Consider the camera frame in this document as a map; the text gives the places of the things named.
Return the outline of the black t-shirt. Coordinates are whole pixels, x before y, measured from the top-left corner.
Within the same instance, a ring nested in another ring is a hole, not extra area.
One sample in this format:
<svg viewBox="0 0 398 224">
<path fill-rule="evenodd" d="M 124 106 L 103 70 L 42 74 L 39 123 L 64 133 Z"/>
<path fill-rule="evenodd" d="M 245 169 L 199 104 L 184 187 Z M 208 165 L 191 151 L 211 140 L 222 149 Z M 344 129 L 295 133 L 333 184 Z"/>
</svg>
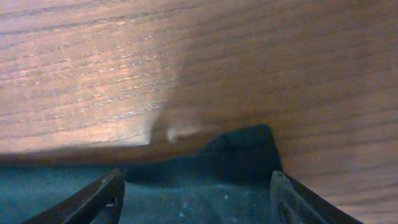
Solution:
<svg viewBox="0 0 398 224">
<path fill-rule="evenodd" d="M 270 127 L 225 133 L 195 156 L 123 164 L 121 223 L 274 223 L 269 187 L 282 164 Z M 111 165 L 1 167 L 1 222 L 21 223 Z"/>
</svg>

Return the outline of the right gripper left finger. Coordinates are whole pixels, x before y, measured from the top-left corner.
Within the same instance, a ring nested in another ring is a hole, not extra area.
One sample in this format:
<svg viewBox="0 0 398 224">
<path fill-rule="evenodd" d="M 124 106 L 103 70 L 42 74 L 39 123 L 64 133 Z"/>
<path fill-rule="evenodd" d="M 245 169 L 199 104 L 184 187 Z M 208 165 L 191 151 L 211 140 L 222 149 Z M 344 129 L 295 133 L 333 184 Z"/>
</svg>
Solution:
<svg viewBox="0 0 398 224">
<path fill-rule="evenodd" d="M 124 193 L 123 170 L 114 169 L 23 224 L 118 224 Z"/>
</svg>

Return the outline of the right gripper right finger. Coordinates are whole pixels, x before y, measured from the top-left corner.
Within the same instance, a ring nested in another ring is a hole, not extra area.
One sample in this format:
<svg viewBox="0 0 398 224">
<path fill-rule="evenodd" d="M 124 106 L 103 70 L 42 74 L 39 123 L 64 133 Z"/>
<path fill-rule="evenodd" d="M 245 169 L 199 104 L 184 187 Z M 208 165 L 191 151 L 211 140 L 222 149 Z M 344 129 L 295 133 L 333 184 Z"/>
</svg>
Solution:
<svg viewBox="0 0 398 224">
<path fill-rule="evenodd" d="M 278 170 L 272 173 L 270 198 L 278 224 L 363 224 Z"/>
</svg>

